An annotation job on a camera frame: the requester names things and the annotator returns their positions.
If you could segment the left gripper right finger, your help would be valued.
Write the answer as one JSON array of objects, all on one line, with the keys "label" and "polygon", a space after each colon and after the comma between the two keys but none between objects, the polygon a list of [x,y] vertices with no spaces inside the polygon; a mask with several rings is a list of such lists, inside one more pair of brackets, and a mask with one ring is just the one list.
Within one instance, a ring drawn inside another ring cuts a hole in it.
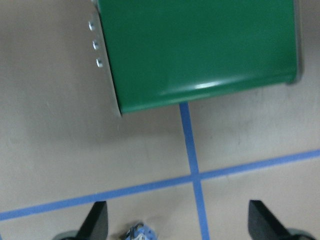
[{"label": "left gripper right finger", "polygon": [[247,227],[252,240],[286,240],[292,237],[261,200],[249,201]]}]

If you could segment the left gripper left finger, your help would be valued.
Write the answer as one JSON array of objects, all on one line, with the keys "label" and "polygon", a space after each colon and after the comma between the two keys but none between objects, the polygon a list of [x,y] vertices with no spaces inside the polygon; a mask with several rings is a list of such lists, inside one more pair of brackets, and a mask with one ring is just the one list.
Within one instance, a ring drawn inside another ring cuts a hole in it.
[{"label": "left gripper left finger", "polygon": [[108,237],[108,205],[97,201],[77,232],[78,240],[106,240]]}]

